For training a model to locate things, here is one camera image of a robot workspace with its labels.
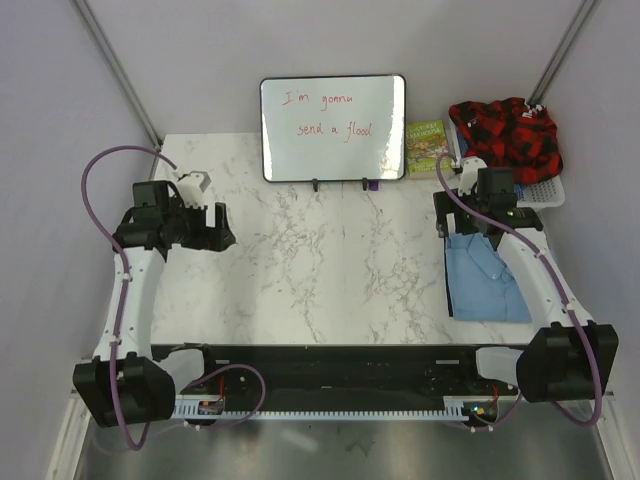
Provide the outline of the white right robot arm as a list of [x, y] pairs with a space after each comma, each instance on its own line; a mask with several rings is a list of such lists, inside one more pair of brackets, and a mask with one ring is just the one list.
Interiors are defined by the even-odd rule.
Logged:
[[539, 215], [517, 204], [512, 171], [465, 165], [459, 187], [444, 185], [433, 201], [450, 316], [537, 328], [523, 347], [478, 348], [458, 368], [460, 386], [477, 394], [501, 381], [531, 403], [601, 400], [618, 335], [571, 291]]

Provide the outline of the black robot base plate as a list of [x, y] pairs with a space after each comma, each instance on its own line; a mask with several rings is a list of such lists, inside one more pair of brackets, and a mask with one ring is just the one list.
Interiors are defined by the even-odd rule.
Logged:
[[327, 400], [331, 396], [371, 406], [398, 399], [424, 406], [440, 397], [506, 399], [517, 389], [480, 377], [474, 345], [257, 346], [199, 344], [204, 371], [234, 370], [190, 394], [218, 394], [242, 407], [260, 408], [272, 398]]

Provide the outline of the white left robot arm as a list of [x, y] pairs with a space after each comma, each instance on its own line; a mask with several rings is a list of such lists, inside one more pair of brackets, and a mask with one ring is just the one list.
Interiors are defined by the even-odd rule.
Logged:
[[205, 173], [193, 171], [175, 182], [132, 187], [133, 205], [111, 237], [115, 277], [103, 334], [91, 360], [76, 365], [72, 377], [101, 427], [166, 420], [188, 385], [198, 393], [218, 385], [218, 367], [196, 349], [180, 347], [160, 361], [151, 349], [153, 307], [170, 249], [223, 252], [236, 242], [225, 204], [215, 203], [215, 224], [207, 223], [209, 183]]

